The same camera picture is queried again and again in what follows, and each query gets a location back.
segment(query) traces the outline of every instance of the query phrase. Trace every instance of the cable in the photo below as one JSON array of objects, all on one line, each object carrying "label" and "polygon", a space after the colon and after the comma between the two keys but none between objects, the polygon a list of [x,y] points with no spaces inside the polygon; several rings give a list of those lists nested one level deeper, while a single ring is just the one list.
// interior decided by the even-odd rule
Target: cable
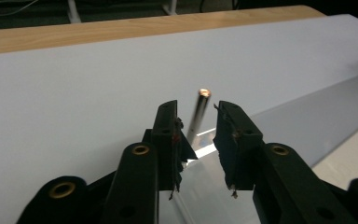
[{"label": "cable", "polygon": [[240,7],[241,0],[232,0],[232,9],[237,10]]},{"label": "cable", "polygon": [[13,12],[8,12],[8,13],[3,13],[3,14],[0,14],[0,17],[3,17],[3,16],[11,16],[11,15],[14,15],[16,13],[19,13],[21,11],[23,11],[24,9],[26,9],[27,7],[30,7],[31,5],[37,3],[39,0],[34,0],[33,2],[31,2],[30,4],[26,5],[25,7],[22,7],[16,11],[13,11]]},{"label": "cable", "polygon": [[2,3],[22,3],[22,2],[32,2],[33,0],[2,0],[0,1],[0,4]]},{"label": "cable", "polygon": [[205,2],[205,0],[201,0],[201,2],[200,2],[200,8],[199,8],[200,13],[203,12],[202,7],[203,7],[204,2]]}]

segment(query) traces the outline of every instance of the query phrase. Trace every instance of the wooden edge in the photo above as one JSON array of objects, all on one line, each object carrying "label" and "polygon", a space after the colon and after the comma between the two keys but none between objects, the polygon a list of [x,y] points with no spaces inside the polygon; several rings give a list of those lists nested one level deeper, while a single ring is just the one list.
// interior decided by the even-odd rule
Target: wooden edge
[{"label": "wooden edge", "polygon": [[6,29],[0,30],[0,53],[323,16],[323,13],[306,6],[266,7]]}]

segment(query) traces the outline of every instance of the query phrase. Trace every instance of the white surface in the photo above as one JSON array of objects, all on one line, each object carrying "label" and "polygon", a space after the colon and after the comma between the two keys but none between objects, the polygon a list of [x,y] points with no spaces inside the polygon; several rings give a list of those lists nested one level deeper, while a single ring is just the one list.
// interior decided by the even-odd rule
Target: white surface
[{"label": "white surface", "polygon": [[266,142],[292,147],[313,166],[358,131],[358,77],[251,118]]},{"label": "white surface", "polygon": [[312,168],[322,180],[348,189],[358,178],[358,132]]},{"label": "white surface", "polygon": [[[178,100],[186,126],[200,88],[211,108],[227,100],[254,115],[355,76],[358,20],[347,15],[0,54],[0,224],[53,178],[90,183],[115,170],[167,101]],[[201,131],[215,119],[206,111]],[[161,223],[180,223],[170,205],[161,198]],[[195,220],[227,220],[216,212]]]}]

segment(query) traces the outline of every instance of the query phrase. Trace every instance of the metal cylinder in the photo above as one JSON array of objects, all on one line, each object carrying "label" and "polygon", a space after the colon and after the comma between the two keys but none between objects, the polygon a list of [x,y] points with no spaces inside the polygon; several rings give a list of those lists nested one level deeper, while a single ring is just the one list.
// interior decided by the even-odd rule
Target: metal cylinder
[{"label": "metal cylinder", "polygon": [[205,109],[210,97],[211,97],[211,92],[209,90],[207,89],[199,90],[199,96],[196,103],[196,108],[194,110],[193,118],[188,127],[188,132],[186,137],[190,145],[193,144],[194,137],[196,136],[197,132],[200,130],[202,118],[205,113]]}]

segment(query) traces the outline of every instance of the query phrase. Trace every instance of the brass insert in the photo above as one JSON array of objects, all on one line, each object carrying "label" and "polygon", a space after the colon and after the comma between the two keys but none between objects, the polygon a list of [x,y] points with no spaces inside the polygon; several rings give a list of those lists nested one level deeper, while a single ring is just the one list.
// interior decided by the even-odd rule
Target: brass insert
[{"label": "brass insert", "polygon": [[278,154],[280,156],[286,156],[287,154],[289,154],[289,150],[287,148],[284,148],[284,147],[273,147],[271,150],[275,154]]},{"label": "brass insert", "polygon": [[64,198],[75,191],[76,185],[72,182],[62,182],[54,186],[49,192],[48,196],[53,199]]},{"label": "brass insert", "polygon": [[144,155],[149,152],[150,148],[146,146],[137,146],[132,149],[132,154],[137,156]]}]

